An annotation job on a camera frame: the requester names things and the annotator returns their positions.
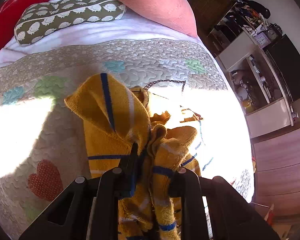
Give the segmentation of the white shelf cabinet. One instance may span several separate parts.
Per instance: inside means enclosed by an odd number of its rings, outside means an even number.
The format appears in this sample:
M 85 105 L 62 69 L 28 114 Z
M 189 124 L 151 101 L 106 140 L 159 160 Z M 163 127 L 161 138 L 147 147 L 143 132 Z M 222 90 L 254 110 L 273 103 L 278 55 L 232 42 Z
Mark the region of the white shelf cabinet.
M 255 1 L 236 0 L 208 34 L 217 62 L 236 94 L 251 138 L 300 127 L 300 54 L 290 38 L 261 48 L 254 36 L 272 24 Z

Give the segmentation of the green hedgehog pattern pillow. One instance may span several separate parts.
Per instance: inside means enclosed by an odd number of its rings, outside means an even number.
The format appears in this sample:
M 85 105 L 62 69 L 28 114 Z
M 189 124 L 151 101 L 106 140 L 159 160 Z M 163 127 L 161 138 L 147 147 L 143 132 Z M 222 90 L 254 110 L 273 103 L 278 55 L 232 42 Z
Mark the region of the green hedgehog pattern pillow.
M 14 28 L 19 45 L 28 46 L 55 31 L 83 23 L 122 18 L 126 6 L 119 0 L 60 0 L 26 8 Z

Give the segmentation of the yellow striped knit sweater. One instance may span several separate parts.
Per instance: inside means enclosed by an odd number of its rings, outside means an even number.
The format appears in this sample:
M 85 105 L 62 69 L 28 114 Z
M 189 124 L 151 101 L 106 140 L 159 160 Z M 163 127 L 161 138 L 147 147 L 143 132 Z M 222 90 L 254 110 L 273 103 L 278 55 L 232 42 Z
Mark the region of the yellow striped knit sweater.
M 116 167 L 137 145 L 136 188 L 119 201 L 119 239 L 144 239 L 155 230 L 160 239 L 179 239 L 181 200 L 168 188 L 175 171 L 185 167 L 200 174 L 190 148 L 197 130 L 175 121 L 170 113 L 151 114 L 149 98 L 140 87 L 127 88 L 111 75 L 89 77 L 65 99 L 83 120 L 90 173 L 94 178 Z

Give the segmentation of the small round alarm clock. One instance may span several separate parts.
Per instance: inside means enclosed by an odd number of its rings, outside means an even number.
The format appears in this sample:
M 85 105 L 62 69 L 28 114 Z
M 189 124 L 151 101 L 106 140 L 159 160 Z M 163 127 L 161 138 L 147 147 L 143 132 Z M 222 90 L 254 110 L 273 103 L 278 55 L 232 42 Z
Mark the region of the small round alarm clock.
M 266 36 L 271 42 L 282 37 L 282 29 L 277 24 L 271 24 L 266 30 Z

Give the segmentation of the pink corduroy pillow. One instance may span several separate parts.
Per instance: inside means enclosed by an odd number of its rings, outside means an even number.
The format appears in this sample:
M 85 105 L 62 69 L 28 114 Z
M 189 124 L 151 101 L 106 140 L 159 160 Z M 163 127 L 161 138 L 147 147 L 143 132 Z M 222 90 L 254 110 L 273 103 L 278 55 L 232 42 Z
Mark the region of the pink corduroy pillow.
M 119 0 L 129 9 L 191 37 L 197 37 L 196 19 L 187 0 Z

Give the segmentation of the quilted heart pattern bedspread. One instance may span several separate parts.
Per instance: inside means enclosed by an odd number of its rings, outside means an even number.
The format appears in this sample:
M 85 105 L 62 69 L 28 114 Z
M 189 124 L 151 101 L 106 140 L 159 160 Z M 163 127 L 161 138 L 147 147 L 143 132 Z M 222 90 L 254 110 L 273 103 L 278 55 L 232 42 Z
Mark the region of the quilted heart pattern bedspread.
M 0 225 L 18 239 L 59 191 L 90 176 L 82 120 L 64 99 L 97 73 L 149 94 L 168 127 L 197 130 L 187 168 L 254 194 L 249 132 L 218 65 L 196 43 L 154 39 L 66 46 L 0 68 Z

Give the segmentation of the white square clock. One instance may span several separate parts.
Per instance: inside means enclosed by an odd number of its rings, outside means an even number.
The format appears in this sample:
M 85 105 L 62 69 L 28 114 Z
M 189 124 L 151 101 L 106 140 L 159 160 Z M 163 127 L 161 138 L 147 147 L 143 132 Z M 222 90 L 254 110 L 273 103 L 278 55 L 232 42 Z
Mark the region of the white square clock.
M 261 48 L 264 48 L 267 45 L 271 44 L 271 40 L 267 37 L 267 35 L 264 32 L 261 32 L 254 36 L 254 39 Z

